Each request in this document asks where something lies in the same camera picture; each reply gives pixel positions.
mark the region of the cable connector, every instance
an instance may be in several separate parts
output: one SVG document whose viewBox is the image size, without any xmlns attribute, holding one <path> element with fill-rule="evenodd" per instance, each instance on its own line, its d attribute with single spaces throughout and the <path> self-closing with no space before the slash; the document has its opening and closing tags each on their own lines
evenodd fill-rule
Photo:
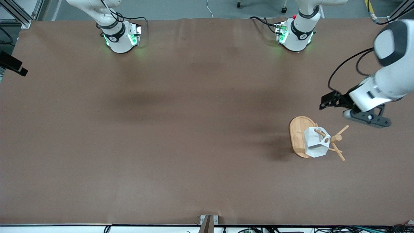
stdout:
<svg viewBox="0 0 414 233">
<path fill-rule="evenodd" d="M 371 20 L 374 21 L 374 23 L 376 23 L 376 24 L 379 24 L 380 23 L 378 21 L 378 17 L 374 13 L 369 12 L 369 15 L 371 16 Z"/>
</svg>

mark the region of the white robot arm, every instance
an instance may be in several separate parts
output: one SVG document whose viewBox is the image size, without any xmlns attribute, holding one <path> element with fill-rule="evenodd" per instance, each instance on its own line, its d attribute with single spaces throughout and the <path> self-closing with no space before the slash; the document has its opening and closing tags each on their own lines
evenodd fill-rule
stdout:
<svg viewBox="0 0 414 233">
<path fill-rule="evenodd" d="M 303 50 L 311 41 L 315 25 L 321 17 L 319 6 L 343 5 L 348 0 L 295 0 L 299 5 L 296 18 L 290 18 L 276 26 L 279 43 L 292 51 Z"/>
<path fill-rule="evenodd" d="M 126 53 L 138 45 L 141 27 L 120 18 L 112 9 L 122 0 L 66 0 L 92 17 L 103 31 L 106 44 L 116 53 Z"/>
<path fill-rule="evenodd" d="M 345 107 L 345 118 L 383 128 L 391 121 L 383 117 L 385 103 L 414 92 L 414 20 L 394 21 L 374 40 L 375 56 L 382 66 L 346 94 L 333 91 L 321 99 L 319 109 Z"/>
</svg>

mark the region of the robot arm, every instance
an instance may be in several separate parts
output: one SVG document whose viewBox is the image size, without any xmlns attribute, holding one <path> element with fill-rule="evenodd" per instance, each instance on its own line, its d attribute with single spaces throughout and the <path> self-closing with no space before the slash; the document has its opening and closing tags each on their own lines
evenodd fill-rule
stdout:
<svg viewBox="0 0 414 233">
<path fill-rule="evenodd" d="M 141 27 L 118 17 L 112 8 L 122 0 L 66 0 L 92 17 L 101 30 L 106 44 L 116 53 L 126 53 L 138 45 Z"/>
<path fill-rule="evenodd" d="M 345 118 L 383 128 L 391 121 L 383 117 L 385 103 L 414 92 L 414 20 L 395 21 L 384 27 L 374 40 L 375 56 L 382 66 L 346 94 L 331 92 L 322 97 L 320 109 L 345 107 Z"/>
<path fill-rule="evenodd" d="M 338 6 L 348 0 L 295 0 L 299 5 L 299 13 L 296 18 L 290 18 L 276 26 L 278 43 L 292 51 L 303 50 L 311 42 L 313 30 L 319 21 L 321 14 L 319 5 Z"/>
</svg>

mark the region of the oval wooden board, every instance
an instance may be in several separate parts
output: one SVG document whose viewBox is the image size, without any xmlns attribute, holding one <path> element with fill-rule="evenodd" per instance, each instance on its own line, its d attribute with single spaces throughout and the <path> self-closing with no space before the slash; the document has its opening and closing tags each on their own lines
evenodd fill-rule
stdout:
<svg viewBox="0 0 414 233">
<path fill-rule="evenodd" d="M 309 158 L 305 154 L 305 135 L 303 132 L 309 127 L 317 127 L 318 124 L 307 116 L 298 116 L 294 118 L 289 125 L 290 141 L 292 148 L 299 157 Z"/>
</svg>

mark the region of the table surface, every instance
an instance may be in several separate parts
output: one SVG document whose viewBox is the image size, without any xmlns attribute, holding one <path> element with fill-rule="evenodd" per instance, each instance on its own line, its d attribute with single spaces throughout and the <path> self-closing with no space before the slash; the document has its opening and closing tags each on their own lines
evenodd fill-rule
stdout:
<svg viewBox="0 0 414 233">
<path fill-rule="evenodd" d="M 392 225 L 414 218 L 412 95 L 376 129 L 318 110 L 332 71 L 372 46 L 370 19 L 323 19 L 300 53 L 248 19 L 151 21 L 115 54 L 94 22 L 33 22 L 0 85 L 0 223 Z M 362 80 L 355 61 L 332 85 Z M 370 54 L 364 72 L 379 68 Z M 296 156 L 304 115 L 334 152 Z"/>
</svg>

